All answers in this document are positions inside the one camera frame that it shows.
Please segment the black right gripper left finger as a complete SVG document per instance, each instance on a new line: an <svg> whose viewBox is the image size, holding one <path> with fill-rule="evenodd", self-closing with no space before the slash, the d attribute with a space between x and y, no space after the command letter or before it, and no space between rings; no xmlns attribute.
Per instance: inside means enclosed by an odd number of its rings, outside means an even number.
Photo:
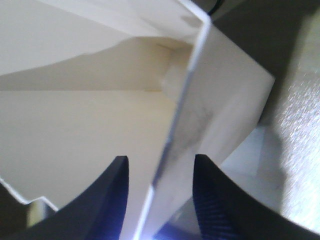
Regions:
<svg viewBox="0 0 320 240"><path fill-rule="evenodd" d="M79 196L8 240L118 240L129 194L129 159L117 156Z"/></svg>

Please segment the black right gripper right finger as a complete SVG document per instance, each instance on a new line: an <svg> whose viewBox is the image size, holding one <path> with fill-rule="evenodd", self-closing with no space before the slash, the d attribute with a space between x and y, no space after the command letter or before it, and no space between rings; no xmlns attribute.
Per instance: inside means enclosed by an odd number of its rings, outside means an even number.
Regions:
<svg viewBox="0 0 320 240"><path fill-rule="evenodd" d="M203 240L318 240L243 191L205 154L194 160L192 198Z"/></svg>

